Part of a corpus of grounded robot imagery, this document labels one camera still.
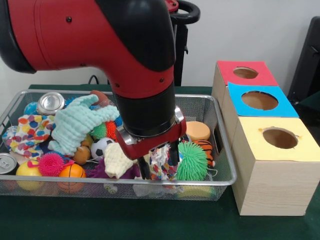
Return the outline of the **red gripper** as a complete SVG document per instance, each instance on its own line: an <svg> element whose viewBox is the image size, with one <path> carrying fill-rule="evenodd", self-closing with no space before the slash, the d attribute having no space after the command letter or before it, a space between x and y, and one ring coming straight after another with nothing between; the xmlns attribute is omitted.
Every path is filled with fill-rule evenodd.
<svg viewBox="0 0 320 240"><path fill-rule="evenodd" d="M175 107L173 119L173 125L168 130L155 136L134 136L123 126L116 129L117 142L129 159L137 159L143 180L151 179L150 156L146 155L150 150L170 143L171 165L177 166L180 161L179 141L177 140L186 133L187 125L186 119L178 106Z"/></svg>

